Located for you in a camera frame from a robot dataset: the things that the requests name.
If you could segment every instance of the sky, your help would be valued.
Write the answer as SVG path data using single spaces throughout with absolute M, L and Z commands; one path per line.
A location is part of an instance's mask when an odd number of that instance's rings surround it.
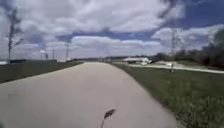
M 20 30 L 13 58 L 65 59 L 169 53 L 200 49 L 224 28 L 223 0 L 0 0 L 0 58 L 7 57 L 10 13 Z

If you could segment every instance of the grass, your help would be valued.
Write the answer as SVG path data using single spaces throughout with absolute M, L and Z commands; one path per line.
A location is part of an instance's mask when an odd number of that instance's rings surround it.
M 80 62 L 28 61 L 19 64 L 0 65 L 0 83 L 52 72 L 77 64 Z
M 180 64 L 186 65 L 186 66 L 201 66 L 199 63 L 192 62 L 192 61 L 177 61 Z
M 133 76 L 186 128 L 223 128 L 224 75 L 116 66 Z

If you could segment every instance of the asphalt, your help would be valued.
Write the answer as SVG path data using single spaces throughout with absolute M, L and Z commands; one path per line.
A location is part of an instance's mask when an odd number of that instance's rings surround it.
M 176 128 L 173 115 L 124 71 L 84 63 L 0 85 L 4 128 Z

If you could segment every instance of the cloud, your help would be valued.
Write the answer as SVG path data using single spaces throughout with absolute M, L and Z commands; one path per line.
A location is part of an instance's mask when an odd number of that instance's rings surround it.
M 104 29 L 153 30 L 165 22 L 159 15 L 169 8 L 160 0 L 15 0 L 15 5 L 24 31 L 35 27 L 55 36 Z
M 181 42 L 179 43 L 192 44 L 192 42 L 197 43 L 196 40 L 200 38 L 208 38 L 210 41 L 212 41 L 214 34 L 222 28 L 224 28 L 224 25 L 219 24 L 202 28 L 189 28 L 186 30 L 182 28 L 176 28 L 176 30 L 178 37 L 181 39 Z M 171 42 L 172 29 L 169 27 L 162 28 L 156 31 L 151 36 L 151 38 L 159 39 L 160 41 L 163 42 Z
M 71 55 L 74 57 L 152 55 L 161 50 L 161 44 L 156 41 L 118 40 L 99 36 L 78 36 L 71 43 Z
M 181 1 L 179 1 L 178 3 L 176 3 L 176 5 L 174 7 L 172 7 L 169 10 L 169 12 L 165 16 L 165 18 L 167 20 L 170 20 L 170 19 L 183 18 L 184 16 L 185 16 L 185 4 L 183 4 Z

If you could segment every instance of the white building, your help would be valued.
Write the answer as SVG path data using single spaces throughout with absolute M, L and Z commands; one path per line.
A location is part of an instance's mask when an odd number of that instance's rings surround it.
M 149 59 L 146 58 L 146 57 L 143 57 L 143 58 L 128 57 L 128 58 L 125 58 L 125 59 L 123 60 L 123 62 L 128 63 L 128 64 L 141 64 L 141 65 L 147 65 L 147 64 L 151 63 L 152 60 L 149 60 Z

